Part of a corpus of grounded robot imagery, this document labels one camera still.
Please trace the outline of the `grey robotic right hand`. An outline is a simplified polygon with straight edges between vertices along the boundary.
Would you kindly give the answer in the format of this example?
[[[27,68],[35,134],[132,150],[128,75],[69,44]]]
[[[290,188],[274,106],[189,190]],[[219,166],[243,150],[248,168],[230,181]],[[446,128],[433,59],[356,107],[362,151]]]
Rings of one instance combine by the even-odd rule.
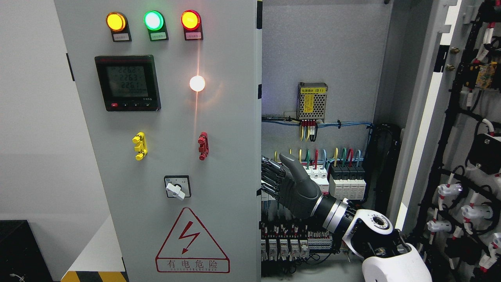
[[[281,164],[261,157],[261,190],[274,197],[293,216],[312,216],[321,197],[319,186],[311,180],[302,164],[292,155],[280,154]]]

